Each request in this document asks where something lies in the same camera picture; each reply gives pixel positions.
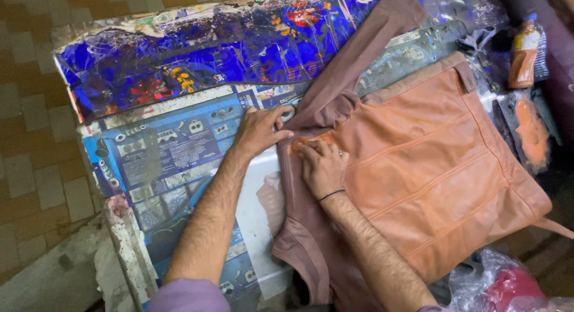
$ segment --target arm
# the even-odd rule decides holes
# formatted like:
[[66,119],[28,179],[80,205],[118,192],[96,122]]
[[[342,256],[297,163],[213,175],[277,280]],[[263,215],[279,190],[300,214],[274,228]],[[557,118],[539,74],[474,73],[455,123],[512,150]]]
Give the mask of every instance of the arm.
[[164,284],[176,279],[207,279],[219,286],[219,277],[235,218],[235,209],[249,162],[293,132],[281,129],[281,114],[288,106],[257,111],[249,108],[213,180],[197,202],[187,228],[173,253]]
[[[299,145],[303,158],[303,178],[317,199],[344,189],[348,153],[324,141]],[[344,192],[320,201],[337,223],[367,285],[389,311],[417,311],[437,302],[421,278],[378,230],[353,205]]]

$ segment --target plastic bottle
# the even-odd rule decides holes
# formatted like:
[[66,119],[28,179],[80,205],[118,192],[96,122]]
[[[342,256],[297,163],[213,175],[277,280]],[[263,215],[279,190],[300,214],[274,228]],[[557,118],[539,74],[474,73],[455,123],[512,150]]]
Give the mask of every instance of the plastic bottle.
[[536,14],[524,18],[522,29],[512,43],[512,66],[508,78],[508,87],[528,88],[535,82],[535,60],[538,53],[540,33],[535,28]]

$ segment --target plastic bag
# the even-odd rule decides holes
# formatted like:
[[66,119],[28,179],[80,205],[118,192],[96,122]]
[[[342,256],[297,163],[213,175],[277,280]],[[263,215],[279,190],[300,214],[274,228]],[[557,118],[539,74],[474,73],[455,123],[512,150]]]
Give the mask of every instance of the plastic bag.
[[538,54],[535,60],[535,82],[543,81],[548,78],[548,66],[546,65],[546,33],[541,24],[535,24],[536,30],[540,33],[540,41],[538,42]]
[[574,298],[534,298],[519,296],[510,302],[506,312],[573,312]]
[[520,264],[483,248],[451,272],[449,308],[456,312],[505,312],[517,296],[545,299]]

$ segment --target tiled floor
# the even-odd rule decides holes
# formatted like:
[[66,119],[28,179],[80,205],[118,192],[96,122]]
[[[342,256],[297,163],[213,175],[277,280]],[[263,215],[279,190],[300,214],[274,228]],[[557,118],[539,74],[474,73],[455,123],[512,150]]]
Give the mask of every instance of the tiled floor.
[[0,0],[0,284],[97,213],[51,29],[210,0]]

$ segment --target bottle cap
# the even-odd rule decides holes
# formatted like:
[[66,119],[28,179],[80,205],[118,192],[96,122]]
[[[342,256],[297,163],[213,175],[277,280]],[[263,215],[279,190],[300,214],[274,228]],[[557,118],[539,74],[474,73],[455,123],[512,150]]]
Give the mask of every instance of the bottle cap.
[[524,21],[535,21],[536,18],[538,18],[538,15],[536,13],[531,13],[530,15],[527,15],[526,17],[524,17]]

